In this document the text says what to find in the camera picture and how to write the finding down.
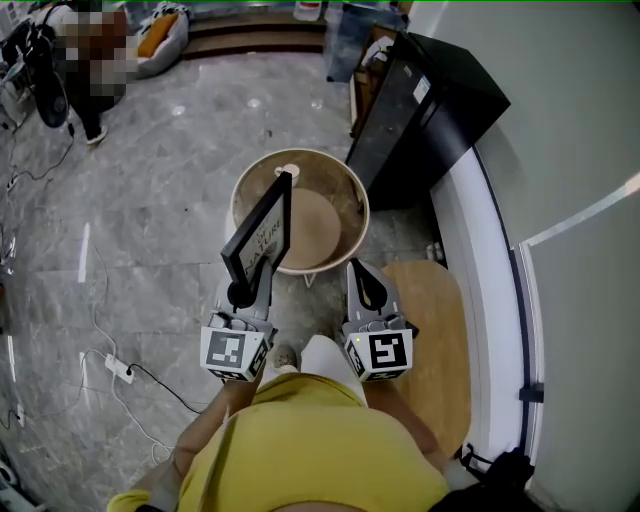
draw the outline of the black cable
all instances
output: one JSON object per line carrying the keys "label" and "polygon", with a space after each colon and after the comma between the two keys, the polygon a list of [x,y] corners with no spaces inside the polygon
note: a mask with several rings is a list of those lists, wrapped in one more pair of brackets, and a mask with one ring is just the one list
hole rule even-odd
{"label": "black cable", "polygon": [[147,369],[143,368],[142,366],[140,366],[139,364],[136,363],[132,363],[129,365],[129,367],[127,368],[127,375],[131,375],[131,368],[133,367],[136,368],[140,368],[144,373],[146,373],[149,377],[151,377],[153,380],[155,380],[158,384],[160,384],[164,389],[166,389],[169,393],[171,393],[173,396],[175,396],[178,400],[180,400],[180,403],[182,403],[182,405],[184,405],[187,409],[189,409],[191,412],[195,412],[196,414],[202,414],[202,411],[196,411],[195,409],[193,409],[189,404],[187,404],[187,402],[185,402],[182,398],[180,398],[169,386],[167,386],[166,384],[164,384],[163,382],[161,382],[153,373],[151,373],[150,371],[148,371]]}
{"label": "black cable", "polygon": [[56,167],[59,167],[60,164],[62,164],[62,162],[64,162],[64,159],[67,157],[67,154],[69,153],[69,151],[71,151],[71,147],[73,146],[73,143],[75,141],[75,137],[72,135],[71,136],[71,142],[70,144],[67,146],[67,149],[65,150],[64,154],[62,155],[62,158],[58,161],[57,164],[52,165],[51,167],[49,167],[42,176],[34,176],[33,174],[31,174],[31,171],[21,171],[18,174],[16,174],[14,176],[14,178],[17,178],[18,176],[22,176],[23,174],[28,175],[33,181],[39,181],[42,180],[44,178],[47,177],[47,174],[49,174],[51,171],[53,171]]}
{"label": "black cable", "polygon": [[18,413],[16,411],[14,411],[13,409],[9,409],[9,412],[7,413],[7,424],[5,425],[2,420],[0,420],[0,425],[2,425],[5,430],[9,430],[11,428],[11,415],[14,415],[16,417],[16,419],[18,421],[20,421],[20,416],[18,416]]}
{"label": "black cable", "polygon": [[18,144],[18,139],[16,137],[16,132],[18,130],[15,130],[13,132],[11,132],[11,138],[13,139],[13,146],[11,146],[11,152],[9,153],[9,167],[11,167],[12,169],[15,169],[16,166],[13,165],[13,151],[16,149],[16,144]]}

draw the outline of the wooden stool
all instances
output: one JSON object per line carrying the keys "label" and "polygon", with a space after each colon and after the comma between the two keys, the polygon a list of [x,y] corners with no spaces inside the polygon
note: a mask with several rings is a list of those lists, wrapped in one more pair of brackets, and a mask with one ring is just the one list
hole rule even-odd
{"label": "wooden stool", "polygon": [[391,263],[383,272],[398,287],[407,319],[420,329],[413,342],[413,368],[395,384],[451,457],[471,423],[469,348],[460,289],[449,271],[432,261]]}

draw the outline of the white wall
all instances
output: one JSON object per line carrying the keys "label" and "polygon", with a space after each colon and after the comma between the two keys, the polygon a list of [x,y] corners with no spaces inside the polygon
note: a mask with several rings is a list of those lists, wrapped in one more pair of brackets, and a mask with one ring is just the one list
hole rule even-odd
{"label": "white wall", "polygon": [[610,3],[421,3],[409,30],[467,48],[511,101],[478,143],[512,244],[640,169],[640,12]]}
{"label": "white wall", "polygon": [[[410,18],[470,50],[512,103],[477,145],[512,244],[640,170],[631,4],[416,2]],[[535,483],[570,510],[622,512],[640,492],[639,222],[636,194],[531,252],[545,365]]]}
{"label": "white wall", "polygon": [[531,249],[545,340],[534,478],[568,510],[623,512],[640,494],[639,221],[636,193]]}

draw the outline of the picture frame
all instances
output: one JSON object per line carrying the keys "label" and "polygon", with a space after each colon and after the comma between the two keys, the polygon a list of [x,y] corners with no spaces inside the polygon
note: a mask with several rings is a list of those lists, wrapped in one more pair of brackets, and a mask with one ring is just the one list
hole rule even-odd
{"label": "picture frame", "polygon": [[[291,237],[291,188],[291,174],[281,173],[222,248],[220,255],[232,280],[233,297],[229,294],[232,303],[252,304],[257,289],[254,278],[259,277],[265,258],[275,272],[287,254]],[[281,214],[274,210],[280,205]],[[277,254],[269,252],[273,250],[273,242],[280,245]]]}

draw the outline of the wooden step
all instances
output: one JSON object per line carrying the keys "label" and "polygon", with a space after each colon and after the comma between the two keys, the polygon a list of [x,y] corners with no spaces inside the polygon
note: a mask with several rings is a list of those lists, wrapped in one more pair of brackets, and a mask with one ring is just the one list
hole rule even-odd
{"label": "wooden step", "polygon": [[324,33],[326,23],[318,21],[298,21],[290,12],[263,12],[233,14],[210,20],[194,21],[189,27],[189,38],[196,39],[221,34],[240,32],[307,31]]}
{"label": "wooden step", "polygon": [[324,33],[307,31],[259,31],[198,37],[182,52],[184,59],[247,52],[322,53]]}

